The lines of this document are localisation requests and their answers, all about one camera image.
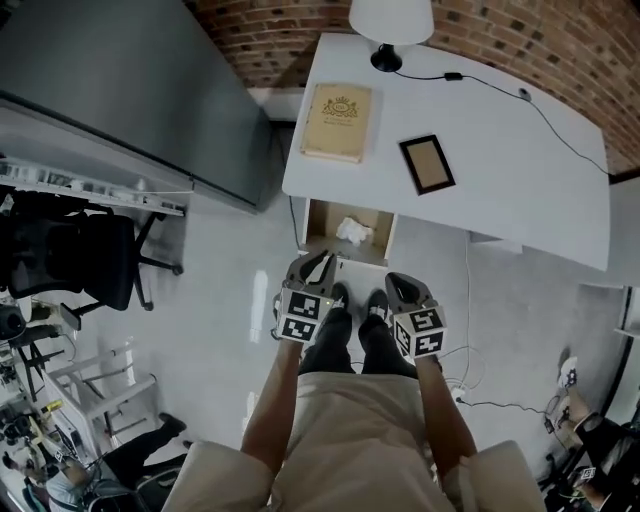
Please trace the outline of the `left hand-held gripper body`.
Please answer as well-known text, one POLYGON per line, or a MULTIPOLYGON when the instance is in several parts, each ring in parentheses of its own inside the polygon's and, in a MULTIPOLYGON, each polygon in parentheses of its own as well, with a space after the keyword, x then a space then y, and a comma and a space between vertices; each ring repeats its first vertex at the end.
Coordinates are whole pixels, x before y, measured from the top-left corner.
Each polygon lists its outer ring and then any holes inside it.
POLYGON ((318 265, 306 284, 287 283, 285 278, 280 292, 273 299, 275 327, 274 340, 287 340, 313 345, 318 332, 333 307, 331 291, 313 291, 310 284, 319 279, 324 262, 318 265))

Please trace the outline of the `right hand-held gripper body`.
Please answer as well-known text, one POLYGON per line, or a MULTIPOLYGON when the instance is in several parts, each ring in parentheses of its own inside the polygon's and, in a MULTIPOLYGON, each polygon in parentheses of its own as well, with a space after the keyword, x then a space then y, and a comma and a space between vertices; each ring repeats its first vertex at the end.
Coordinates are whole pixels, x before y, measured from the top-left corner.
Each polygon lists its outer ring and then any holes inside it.
POLYGON ((419 359, 440 354, 445 345, 446 319, 443 308, 432 297, 425 306, 403 306, 391 312, 392 334, 406 355, 419 359))

